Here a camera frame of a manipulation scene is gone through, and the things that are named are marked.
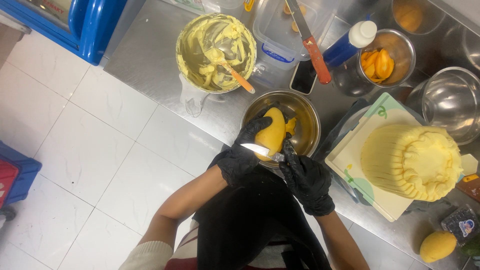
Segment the yellow frosted cake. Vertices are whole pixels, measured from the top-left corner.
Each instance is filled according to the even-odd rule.
[[[445,196],[463,171],[460,150],[445,129],[414,125],[374,130],[363,145],[361,166],[373,185],[424,201]]]

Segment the blue crate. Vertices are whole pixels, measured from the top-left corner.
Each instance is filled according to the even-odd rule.
[[[33,158],[13,150],[11,147],[0,141],[0,160],[4,160],[18,168],[18,175],[13,181],[3,205],[7,205],[27,198],[28,190],[42,168],[42,164]]]

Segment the plastic crate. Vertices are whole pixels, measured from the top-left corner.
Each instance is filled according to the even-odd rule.
[[[0,208],[17,175],[18,168],[6,161],[0,160]]]
[[[13,181],[3,204],[7,205],[19,200],[24,200],[27,198],[28,190],[36,174],[42,168],[42,164],[33,158],[28,158],[15,151],[2,141],[0,141],[0,160],[6,161],[18,169],[18,175]]]

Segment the blue bottle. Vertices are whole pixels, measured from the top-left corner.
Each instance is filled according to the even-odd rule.
[[[358,51],[369,45],[377,33],[377,25],[372,21],[358,22],[324,52],[325,64],[338,67]]]

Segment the blue refrigerator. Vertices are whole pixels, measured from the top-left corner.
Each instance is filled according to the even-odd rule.
[[[127,0],[0,0],[0,9],[98,65]]]

